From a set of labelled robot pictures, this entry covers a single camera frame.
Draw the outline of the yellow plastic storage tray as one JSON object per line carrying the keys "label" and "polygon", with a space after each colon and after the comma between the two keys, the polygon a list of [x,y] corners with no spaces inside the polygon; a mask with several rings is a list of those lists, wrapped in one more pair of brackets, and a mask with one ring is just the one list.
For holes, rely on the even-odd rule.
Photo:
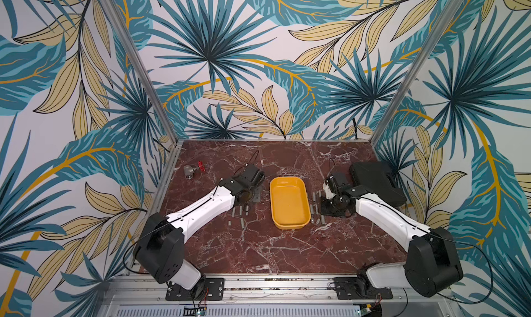
{"label": "yellow plastic storage tray", "polygon": [[270,182],[272,220],[281,230],[305,227],[311,210],[304,181],[299,177],[276,177]]}

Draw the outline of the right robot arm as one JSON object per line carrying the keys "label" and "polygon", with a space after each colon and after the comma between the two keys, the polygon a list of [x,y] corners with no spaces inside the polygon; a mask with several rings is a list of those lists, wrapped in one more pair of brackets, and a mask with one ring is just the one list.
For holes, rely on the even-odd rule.
{"label": "right robot arm", "polygon": [[378,289],[413,289],[430,298],[463,278],[452,234],[431,228],[399,211],[406,201],[398,188],[379,173],[368,180],[329,174],[323,183],[319,211],[324,216],[361,216],[390,235],[406,253],[403,263],[376,263],[358,271],[355,288],[366,296]]}

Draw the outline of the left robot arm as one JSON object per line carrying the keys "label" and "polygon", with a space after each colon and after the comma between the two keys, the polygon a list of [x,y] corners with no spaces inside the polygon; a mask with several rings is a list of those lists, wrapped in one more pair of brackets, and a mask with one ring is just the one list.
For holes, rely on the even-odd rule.
{"label": "left robot arm", "polygon": [[238,175],[222,179],[209,193],[177,212],[151,215],[132,256],[160,284],[171,283],[198,299],[205,275],[185,260],[185,243],[215,217],[250,202],[265,179],[264,172],[246,164]]}

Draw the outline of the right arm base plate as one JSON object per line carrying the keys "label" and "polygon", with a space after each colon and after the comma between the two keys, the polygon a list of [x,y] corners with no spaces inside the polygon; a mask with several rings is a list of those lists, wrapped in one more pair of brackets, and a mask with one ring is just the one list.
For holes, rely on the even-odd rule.
{"label": "right arm base plate", "polygon": [[338,300],[388,300],[393,298],[387,288],[377,289],[369,281],[359,277],[336,277],[329,284]]}

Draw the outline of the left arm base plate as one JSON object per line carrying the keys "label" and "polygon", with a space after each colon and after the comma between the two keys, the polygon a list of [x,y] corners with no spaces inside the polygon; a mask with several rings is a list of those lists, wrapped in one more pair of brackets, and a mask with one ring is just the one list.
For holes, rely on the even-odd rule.
{"label": "left arm base plate", "polygon": [[180,285],[170,282],[165,300],[166,301],[194,301],[199,300],[221,301],[223,300],[225,279],[202,277],[192,289],[184,289]]}

